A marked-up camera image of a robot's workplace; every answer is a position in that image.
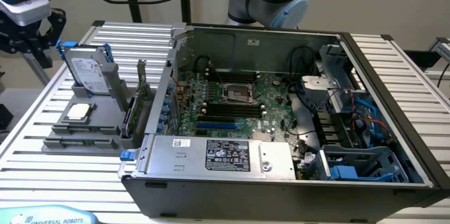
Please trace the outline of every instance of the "motherboard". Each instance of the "motherboard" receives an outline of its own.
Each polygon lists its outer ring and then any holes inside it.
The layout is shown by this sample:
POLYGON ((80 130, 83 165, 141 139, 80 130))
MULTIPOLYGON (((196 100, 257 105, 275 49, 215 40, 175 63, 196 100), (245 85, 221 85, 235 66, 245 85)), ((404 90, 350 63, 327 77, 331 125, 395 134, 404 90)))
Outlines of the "motherboard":
POLYGON ((284 135, 284 126, 295 119, 286 79, 273 73, 180 72, 179 135, 294 145, 292 135, 284 135))

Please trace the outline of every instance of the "white label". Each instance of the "white label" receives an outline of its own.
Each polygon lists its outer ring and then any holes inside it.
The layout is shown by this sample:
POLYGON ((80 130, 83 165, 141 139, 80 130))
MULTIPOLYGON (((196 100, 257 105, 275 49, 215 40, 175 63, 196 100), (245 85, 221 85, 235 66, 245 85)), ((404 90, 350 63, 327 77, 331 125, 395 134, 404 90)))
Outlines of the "white label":
POLYGON ((247 45, 248 46, 259 46, 259 40, 257 39, 248 39, 247 45))
POLYGON ((108 86, 104 82, 99 63, 92 59, 81 58, 73 58, 72 63, 84 88, 95 94, 108 94, 108 86))
POLYGON ((191 140, 189 139, 173 139, 173 143, 171 146, 188 148, 191 146, 191 140))

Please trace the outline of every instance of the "wall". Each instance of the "wall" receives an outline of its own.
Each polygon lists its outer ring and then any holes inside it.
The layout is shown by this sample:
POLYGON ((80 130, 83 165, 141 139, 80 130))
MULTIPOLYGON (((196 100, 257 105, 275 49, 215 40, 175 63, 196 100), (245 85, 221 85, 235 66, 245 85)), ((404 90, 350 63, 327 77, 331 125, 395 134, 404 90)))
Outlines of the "wall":
MULTIPOLYGON (((192 21, 223 23, 228 0, 191 0, 192 21)), ((403 48, 424 49, 436 36, 450 36, 450 4, 446 0, 308 0, 310 10, 300 28, 391 34, 403 48)), ((77 40, 93 20, 129 21, 125 5, 101 0, 55 0, 53 7, 68 13, 63 39, 77 40)), ((143 19, 155 22, 180 21, 179 0, 140 6, 143 19)))

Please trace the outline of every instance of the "extrusion rail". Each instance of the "extrusion rail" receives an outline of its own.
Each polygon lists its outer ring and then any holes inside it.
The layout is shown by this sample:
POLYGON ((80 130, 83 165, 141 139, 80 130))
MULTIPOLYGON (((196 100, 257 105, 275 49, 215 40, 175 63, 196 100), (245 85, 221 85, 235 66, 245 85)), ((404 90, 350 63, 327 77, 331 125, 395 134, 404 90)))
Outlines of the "extrusion rail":
MULTIPOLYGON (((105 22, 89 29, 81 42, 109 43, 120 77, 128 86, 137 84, 137 60, 147 60, 147 79, 156 87, 171 48, 169 31, 169 25, 105 22)), ((442 93, 416 71, 394 42, 374 35, 352 37, 450 175, 450 113, 442 93)), ((117 157, 41 153, 42 138, 49 135, 50 125, 57 122, 73 95, 72 83, 64 65, 0 145, 0 207, 63 204, 93 212, 103 223, 164 223, 163 219, 148 219, 140 214, 116 175, 117 157)), ((192 220, 180 222, 197 223, 192 220)), ((430 208, 403 209, 379 223, 448 222, 450 200, 446 199, 430 208)))

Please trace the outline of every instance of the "sticker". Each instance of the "sticker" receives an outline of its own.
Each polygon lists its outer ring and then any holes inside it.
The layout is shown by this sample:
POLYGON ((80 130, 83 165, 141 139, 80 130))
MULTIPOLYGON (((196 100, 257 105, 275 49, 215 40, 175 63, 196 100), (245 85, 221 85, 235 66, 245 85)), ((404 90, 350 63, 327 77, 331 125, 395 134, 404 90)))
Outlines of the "sticker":
POLYGON ((81 58, 73 58, 72 63, 84 88, 96 94, 109 93, 99 63, 92 59, 81 58))
POLYGON ((247 141, 207 140, 207 170, 249 172, 249 151, 247 141))
POLYGON ((191 140, 189 139, 173 139, 173 143, 171 146, 188 148, 191 146, 191 140))
POLYGON ((248 39, 247 45, 248 46, 259 46, 259 40, 257 39, 248 39))

